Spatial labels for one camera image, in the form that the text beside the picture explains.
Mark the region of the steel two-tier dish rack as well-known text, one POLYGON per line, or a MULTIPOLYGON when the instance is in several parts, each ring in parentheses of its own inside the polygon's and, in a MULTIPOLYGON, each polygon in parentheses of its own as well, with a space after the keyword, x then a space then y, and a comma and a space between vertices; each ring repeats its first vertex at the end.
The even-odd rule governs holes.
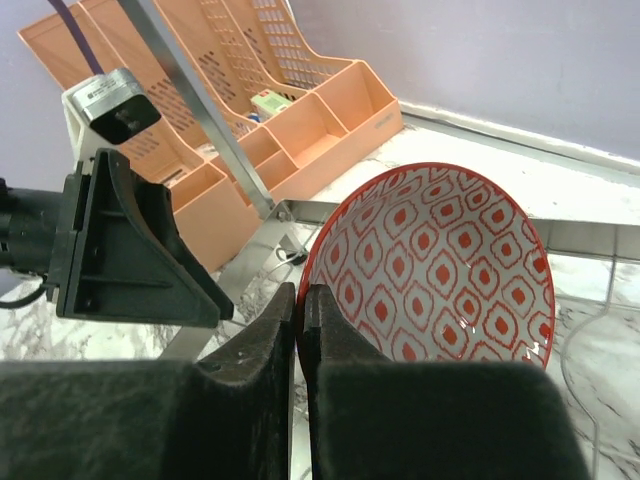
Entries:
POLYGON ((586 479, 546 375, 549 253, 634 262, 635 225, 529 218, 471 170, 414 163, 337 206, 298 292, 319 479, 586 479))

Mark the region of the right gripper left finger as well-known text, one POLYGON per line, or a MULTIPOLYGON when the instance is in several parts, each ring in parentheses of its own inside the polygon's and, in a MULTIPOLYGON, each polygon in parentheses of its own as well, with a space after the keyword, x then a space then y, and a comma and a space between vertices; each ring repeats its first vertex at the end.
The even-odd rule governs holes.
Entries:
POLYGON ((5 362, 5 479, 285 479, 295 287, 199 362, 5 362))

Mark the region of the green white box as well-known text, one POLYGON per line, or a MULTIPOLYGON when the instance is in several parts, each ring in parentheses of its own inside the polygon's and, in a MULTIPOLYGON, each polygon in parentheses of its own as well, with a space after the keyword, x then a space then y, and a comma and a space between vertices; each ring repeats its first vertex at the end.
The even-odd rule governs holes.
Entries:
POLYGON ((253 111, 261 121, 266 121, 283 110, 286 110, 292 101, 272 90, 263 90, 251 97, 253 111))

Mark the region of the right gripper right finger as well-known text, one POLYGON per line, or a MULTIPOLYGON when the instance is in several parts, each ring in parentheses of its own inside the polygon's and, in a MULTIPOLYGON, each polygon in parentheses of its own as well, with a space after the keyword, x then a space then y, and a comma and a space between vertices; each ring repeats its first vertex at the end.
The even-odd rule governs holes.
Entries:
POLYGON ((519 362, 394 362, 312 286, 302 364, 317 479, 585 479, 560 392, 519 362))

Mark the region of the blue dotted small bowl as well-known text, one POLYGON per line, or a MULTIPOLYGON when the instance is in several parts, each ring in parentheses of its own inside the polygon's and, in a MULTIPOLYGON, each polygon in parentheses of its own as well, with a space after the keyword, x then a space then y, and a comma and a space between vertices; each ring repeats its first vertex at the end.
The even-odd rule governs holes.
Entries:
POLYGON ((414 163, 360 185, 329 216, 299 285, 331 290, 396 361, 545 367, 555 331, 547 253, 501 187, 467 168, 414 163))

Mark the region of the orange plastic file organizer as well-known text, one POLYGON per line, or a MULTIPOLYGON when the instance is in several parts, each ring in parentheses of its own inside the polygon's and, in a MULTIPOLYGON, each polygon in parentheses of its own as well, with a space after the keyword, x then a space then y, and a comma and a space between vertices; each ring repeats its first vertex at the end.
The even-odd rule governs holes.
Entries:
MULTIPOLYGON (((403 126, 397 99, 361 60, 314 52, 280 1, 155 1, 159 15, 275 200, 307 200, 403 126), (292 104, 261 121, 263 90, 292 104)), ((105 70, 129 69, 161 120, 121 150, 167 185, 180 235, 209 271, 229 261, 259 215, 199 121, 115 1, 70 8, 105 70)))

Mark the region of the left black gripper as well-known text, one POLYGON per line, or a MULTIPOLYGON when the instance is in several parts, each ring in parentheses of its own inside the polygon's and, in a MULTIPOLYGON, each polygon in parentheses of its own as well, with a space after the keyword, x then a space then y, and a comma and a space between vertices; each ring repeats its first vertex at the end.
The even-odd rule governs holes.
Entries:
POLYGON ((181 239, 162 184, 100 148, 63 194, 1 179, 1 268, 47 275, 61 318, 213 328, 232 300, 181 239))

